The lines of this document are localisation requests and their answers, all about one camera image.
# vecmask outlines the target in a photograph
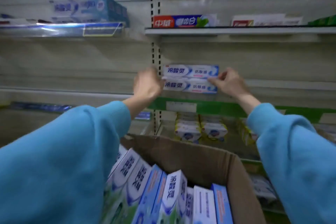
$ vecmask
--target hand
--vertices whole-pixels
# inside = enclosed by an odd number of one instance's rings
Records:
[[[134,78],[134,96],[149,101],[156,99],[162,92],[165,81],[157,75],[154,67],[140,71]]]
[[[235,99],[250,94],[244,79],[239,76],[237,71],[230,67],[228,67],[225,72],[220,73],[217,78],[208,78],[208,81]]]

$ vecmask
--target teal box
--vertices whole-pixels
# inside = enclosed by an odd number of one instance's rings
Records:
[[[129,27],[127,8],[114,0],[50,0],[54,23],[124,22]]]
[[[145,190],[141,196],[139,206],[135,212],[132,224],[142,224],[150,217],[155,197],[160,185],[163,171],[157,166],[152,167]]]
[[[226,187],[213,183],[211,189],[215,197],[217,224],[233,224]]]
[[[144,224],[156,224],[156,222],[158,221],[162,203],[162,196],[166,186],[166,180],[167,180],[167,174],[165,172],[162,172],[160,185],[156,193],[151,215],[148,219],[145,220]]]

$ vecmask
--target sleeve cuff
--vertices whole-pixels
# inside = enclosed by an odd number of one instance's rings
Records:
[[[262,103],[254,108],[247,118],[248,127],[258,136],[275,120],[282,116],[274,106],[269,103]]]
[[[97,108],[112,120],[115,131],[119,137],[123,137],[131,126],[131,114],[128,107],[121,101],[113,101]]]

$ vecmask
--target blue sleeve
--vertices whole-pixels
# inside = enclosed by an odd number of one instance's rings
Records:
[[[122,102],[80,106],[1,148],[1,222],[98,223],[130,123]]]
[[[336,222],[336,146],[299,115],[260,104],[248,117],[257,147],[293,224]]]

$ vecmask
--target person's left hand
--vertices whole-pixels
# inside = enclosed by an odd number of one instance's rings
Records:
[[[165,81],[158,76],[157,69],[149,67],[138,72],[134,78],[134,96],[153,101],[161,94],[164,83]]]

